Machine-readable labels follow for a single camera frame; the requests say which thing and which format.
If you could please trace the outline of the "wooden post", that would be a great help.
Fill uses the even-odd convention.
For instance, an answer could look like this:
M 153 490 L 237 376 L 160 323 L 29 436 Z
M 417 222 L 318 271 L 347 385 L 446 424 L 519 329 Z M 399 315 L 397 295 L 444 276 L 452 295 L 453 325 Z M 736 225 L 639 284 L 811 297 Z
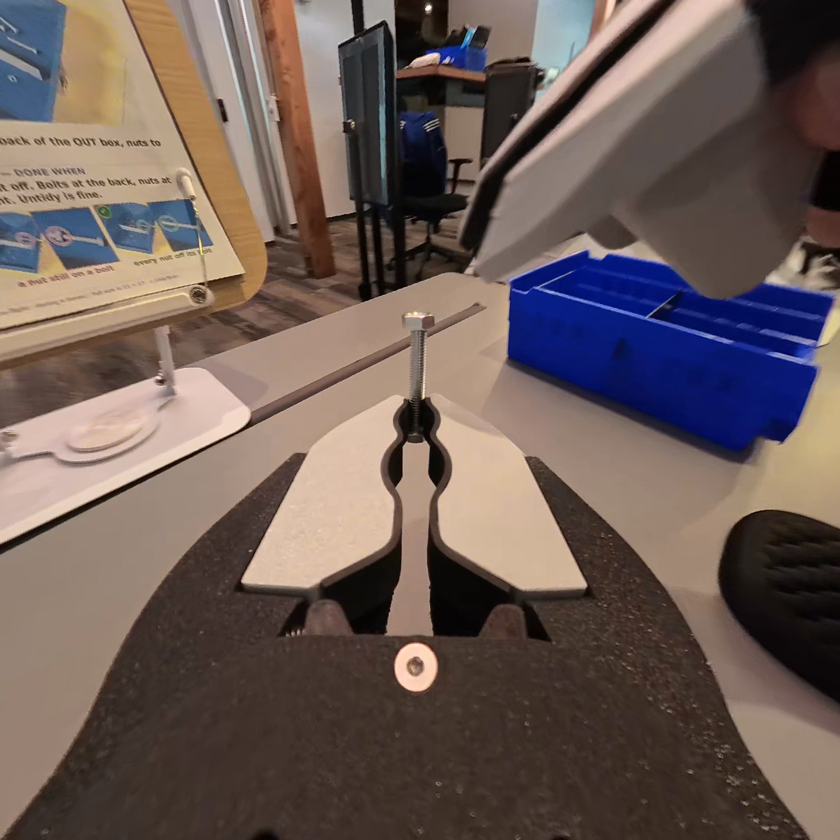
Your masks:
M 258 5 L 298 239 L 311 276 L 324 279 L 334 275 L 335 265 L 294 3 L 259 1 Z

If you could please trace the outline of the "wooden display board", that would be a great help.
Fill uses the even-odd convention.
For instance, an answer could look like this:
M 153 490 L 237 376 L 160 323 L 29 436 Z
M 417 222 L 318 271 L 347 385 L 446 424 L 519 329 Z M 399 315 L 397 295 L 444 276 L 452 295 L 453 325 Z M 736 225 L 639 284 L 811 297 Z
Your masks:
M 224 228 L 244 273 L 213 280 L 210 307 L 175 316 L 174 322 L 216 314 L 245 304 L 262 287 L 266 246 L 229 152 L 217 107 L 212 104 L 179 22 L 165 1 L 127 1 L 125 6 L 161 85 L 190 155 L 192 169 Z

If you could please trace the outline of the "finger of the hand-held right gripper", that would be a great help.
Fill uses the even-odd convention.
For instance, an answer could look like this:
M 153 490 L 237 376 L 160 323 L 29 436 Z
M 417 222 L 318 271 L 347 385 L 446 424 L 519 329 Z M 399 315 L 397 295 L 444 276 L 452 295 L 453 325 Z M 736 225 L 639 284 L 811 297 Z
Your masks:
M 489 158 L 460 243 L 542 249 L 625 214 L 741 118 L 744 25 L 742 2 L 625 3 Z
M 734 298 L 804 237 L 823 247 L 824 142 L 794 123 L 823 57 L 822 18 L 610 19 L 484 164 L 478 276 L 586 234 Z

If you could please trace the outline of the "dark office chair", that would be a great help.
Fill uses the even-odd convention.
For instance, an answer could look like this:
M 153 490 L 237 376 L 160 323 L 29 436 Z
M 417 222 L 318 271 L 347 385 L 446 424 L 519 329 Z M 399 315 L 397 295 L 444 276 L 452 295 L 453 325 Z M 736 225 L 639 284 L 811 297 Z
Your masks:
M 839 701 L 839 529 L 755 511 L 730 530 L 718 584 L 729 612 L 771 657 Z

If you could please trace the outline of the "blue divided parts bin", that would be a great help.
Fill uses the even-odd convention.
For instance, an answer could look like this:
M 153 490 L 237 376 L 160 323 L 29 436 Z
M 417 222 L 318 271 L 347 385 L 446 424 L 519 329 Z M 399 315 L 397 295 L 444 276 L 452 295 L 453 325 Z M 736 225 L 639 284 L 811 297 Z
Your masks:
M 511 360 L 735 452 L 797 428 L 834 304 L 766 282 L 712 299 L 667 264 L 588 250 L 508 284 Z

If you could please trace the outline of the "black screen on stand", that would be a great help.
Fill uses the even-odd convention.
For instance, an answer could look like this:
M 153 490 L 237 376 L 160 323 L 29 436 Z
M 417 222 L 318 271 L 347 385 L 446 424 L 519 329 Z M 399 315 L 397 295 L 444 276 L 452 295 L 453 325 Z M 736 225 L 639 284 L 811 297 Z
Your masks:
M 395 48 L 382 20 L 338 47 L 343 122 L 363 301 L 385 290 L 382 216 L 395 200 Z

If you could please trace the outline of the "wooden top desk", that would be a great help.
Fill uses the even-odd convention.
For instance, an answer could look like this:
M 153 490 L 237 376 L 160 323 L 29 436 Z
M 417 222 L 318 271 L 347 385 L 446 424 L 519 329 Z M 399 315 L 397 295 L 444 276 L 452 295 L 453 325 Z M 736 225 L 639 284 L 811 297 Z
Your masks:
M 447 157 L 473 158 L 468 164 L 480 173 L 480 139 L 484 111 L 485 74 L 451 66 L 405 68 L 395 73 L 395 200 L 392 210 L 402 211 L 400 158 L 400 113 L 433 112 L 439 119 Z M 451 188 L 453 168 L 448 164 L 447 188 Z

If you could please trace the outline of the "printed instruction sheet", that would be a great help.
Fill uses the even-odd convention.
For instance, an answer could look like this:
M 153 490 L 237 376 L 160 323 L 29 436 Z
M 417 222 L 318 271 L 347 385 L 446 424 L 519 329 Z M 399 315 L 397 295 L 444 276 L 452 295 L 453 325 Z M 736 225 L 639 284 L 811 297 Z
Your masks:
M 1 2 L 2 329 L 243 274 L 125 2 Z

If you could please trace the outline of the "white stand foot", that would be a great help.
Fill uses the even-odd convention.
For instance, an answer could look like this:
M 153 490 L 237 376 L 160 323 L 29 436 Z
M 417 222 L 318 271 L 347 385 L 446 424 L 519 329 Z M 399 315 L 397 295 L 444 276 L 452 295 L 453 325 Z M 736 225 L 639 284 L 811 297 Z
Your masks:
M 170 328 L 155 329 L 154 340 L 160 363 L 150 391 L 139 383 L 2 427 L 2 466 L 40 457 L 90 466 L 127 454 L 150 438 L 176 397 Z

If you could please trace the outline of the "blue jacket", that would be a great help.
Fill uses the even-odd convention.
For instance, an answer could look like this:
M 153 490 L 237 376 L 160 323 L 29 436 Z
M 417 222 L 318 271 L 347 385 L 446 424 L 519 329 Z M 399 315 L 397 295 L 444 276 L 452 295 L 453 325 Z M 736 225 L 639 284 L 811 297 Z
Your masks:
M 444 194 L 448 157 L 438 117 L 433 112 L 401 112 L 399 141 L 404 197 Z

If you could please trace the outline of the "silver hex bolt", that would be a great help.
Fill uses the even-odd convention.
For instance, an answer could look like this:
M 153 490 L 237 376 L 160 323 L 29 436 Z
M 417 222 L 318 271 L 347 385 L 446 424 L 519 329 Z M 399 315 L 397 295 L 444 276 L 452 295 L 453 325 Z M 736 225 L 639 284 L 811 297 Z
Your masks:
M 407 441 L 424 441 L 424 401 L 426 395 L 427 335 L 435 325 L 434 315 L 425 311 L 409 311 L 402 315 L 403 327 L 410 333 L 410 370 L 408 402 L 411 407 L 411 426 Z

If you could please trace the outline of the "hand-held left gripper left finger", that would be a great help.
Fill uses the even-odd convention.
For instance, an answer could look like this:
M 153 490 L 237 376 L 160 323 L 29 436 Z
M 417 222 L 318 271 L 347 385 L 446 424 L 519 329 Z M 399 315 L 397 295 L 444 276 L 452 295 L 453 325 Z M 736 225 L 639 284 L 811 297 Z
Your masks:
M 306 453 L 246 568 L 246 592 L 310 601 L 372 570 L 392 589 L 402 553 L 403 398 L 392 395 Z

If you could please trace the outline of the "person's right hand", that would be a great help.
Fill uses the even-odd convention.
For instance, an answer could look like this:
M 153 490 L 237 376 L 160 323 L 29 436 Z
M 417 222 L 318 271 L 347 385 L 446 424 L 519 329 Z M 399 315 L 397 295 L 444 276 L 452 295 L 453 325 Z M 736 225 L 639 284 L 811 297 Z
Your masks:
M 816 147 L 839 151 L 839 55 L 821 56 L 800 79 L 795 120 L 803 137 Z

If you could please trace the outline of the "black swivel chair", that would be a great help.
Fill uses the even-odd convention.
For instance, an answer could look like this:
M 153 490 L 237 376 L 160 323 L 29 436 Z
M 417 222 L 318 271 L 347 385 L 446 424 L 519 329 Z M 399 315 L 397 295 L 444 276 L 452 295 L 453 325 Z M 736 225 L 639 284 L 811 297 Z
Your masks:
M 461 179 L 460 171 L 464 165 L 472 164 L 471 157 L 455 157 L 448 159 L 453 168 L 452 185 L 447 188 L 447 176 L 440 180 L 435 171 L 425 165 L 402 162 L 402 215 L 403 220 L 421 222 L 425 225 L 426 234 L 422 244 L 408 248 L 404 252 L 404 260 L 420 256 L 419 267 L 414 282 L 423 279 L 424 268 L 432 256 L 444 258 L 446 263 L 455 263 L 459 271 L 464 271 L 469 263 L 469 253 L 461 247 L 447 248 L 437 245 L 433 241 L 433 234 L 439 232 L 440 223 L 446 218 L 462 212 L 467 206 L 467 197 L 457 192 L 456 187 Z

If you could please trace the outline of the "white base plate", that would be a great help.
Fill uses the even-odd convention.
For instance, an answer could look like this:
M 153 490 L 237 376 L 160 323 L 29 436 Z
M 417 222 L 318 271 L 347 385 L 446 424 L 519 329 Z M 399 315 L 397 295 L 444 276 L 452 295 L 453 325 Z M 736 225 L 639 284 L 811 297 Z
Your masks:
M 246 404 L 212 373 L 175 372 L 175 399 L 161 425 L 139 447 L 94 465 L 65 465 L 53 458 L 1 466 L 1 543 L 6 544 L 123 489 L 243 429 Z

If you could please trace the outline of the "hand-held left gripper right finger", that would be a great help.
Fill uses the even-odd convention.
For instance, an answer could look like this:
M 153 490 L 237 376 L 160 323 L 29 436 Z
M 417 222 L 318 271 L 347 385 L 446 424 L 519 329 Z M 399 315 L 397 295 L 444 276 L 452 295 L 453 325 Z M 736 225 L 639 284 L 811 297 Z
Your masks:
M 520 602 L 583 596 L 585 577 L 520 448 L 441 394 L 426 406 L 434 553 Z

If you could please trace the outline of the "small blue storage bin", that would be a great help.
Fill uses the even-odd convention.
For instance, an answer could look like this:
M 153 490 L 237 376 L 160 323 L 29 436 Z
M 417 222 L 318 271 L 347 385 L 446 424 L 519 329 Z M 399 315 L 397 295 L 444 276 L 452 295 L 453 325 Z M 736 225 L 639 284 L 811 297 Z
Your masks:
M 459 70 L 483 72 L 487 67 L 487 49 L 462 45 L 434 47 L 427 51 L 427 55 L 438 54 L 440 64 Z

